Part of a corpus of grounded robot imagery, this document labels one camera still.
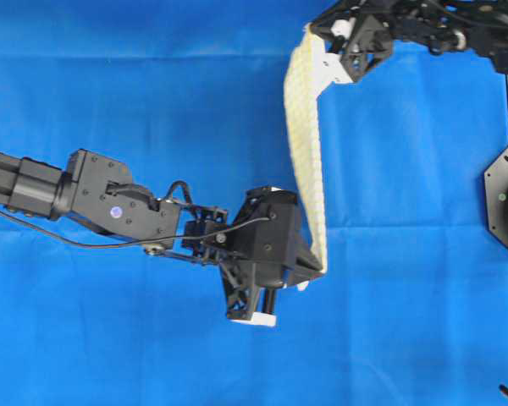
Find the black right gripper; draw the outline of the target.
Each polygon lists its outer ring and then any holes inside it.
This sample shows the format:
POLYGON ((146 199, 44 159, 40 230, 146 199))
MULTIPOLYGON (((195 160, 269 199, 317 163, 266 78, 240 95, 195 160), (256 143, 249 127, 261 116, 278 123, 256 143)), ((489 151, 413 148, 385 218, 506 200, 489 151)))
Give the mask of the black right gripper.
POLYGON ((329 83, 356 83, 393 54, 388 19, 395 1, 338 1, 308 25, 320 39, 315 65, 329 83))

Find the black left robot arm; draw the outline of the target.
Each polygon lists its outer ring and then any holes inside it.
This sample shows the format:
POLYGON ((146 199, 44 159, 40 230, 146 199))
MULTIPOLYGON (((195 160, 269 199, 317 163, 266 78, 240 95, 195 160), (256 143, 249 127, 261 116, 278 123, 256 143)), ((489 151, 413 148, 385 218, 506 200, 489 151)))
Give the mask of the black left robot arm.
POLYGON ((323 275, 321 257, 301 236, 296 193, 249 190, 229 219, 225 209, 196 205, 187 183, 172 189, 182 197, 158 198, 122 162, 84 149, 65 169, 0 152, 0 216, 21 225, 67 217, 109 237, 114 249, 140 246, 148 255, 217 266, 231 321, 274 326, 277 292, 323 275))

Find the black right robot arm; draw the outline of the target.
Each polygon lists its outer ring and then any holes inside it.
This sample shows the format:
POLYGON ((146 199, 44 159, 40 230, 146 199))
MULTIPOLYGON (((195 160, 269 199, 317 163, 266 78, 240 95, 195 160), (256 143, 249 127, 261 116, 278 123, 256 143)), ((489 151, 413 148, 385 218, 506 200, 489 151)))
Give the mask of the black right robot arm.
POLYGON ((508 1, 338 1, 309 31, 354 82, 390 58, 395 41, 433 56, 473 50, 508 75, 508 1))

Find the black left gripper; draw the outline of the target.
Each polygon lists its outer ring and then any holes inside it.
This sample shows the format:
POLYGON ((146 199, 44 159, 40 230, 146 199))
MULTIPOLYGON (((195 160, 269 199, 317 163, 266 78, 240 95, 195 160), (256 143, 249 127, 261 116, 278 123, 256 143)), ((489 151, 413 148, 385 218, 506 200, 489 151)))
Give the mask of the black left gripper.
POLYGON ((276 293, 324 275, 301 228, 298 194, 274 187, 251 189, 232 223, 227 211, 190 206, 181 247, 202 265, 219 267, 226 317, 235 323, 276 326, 276 293))

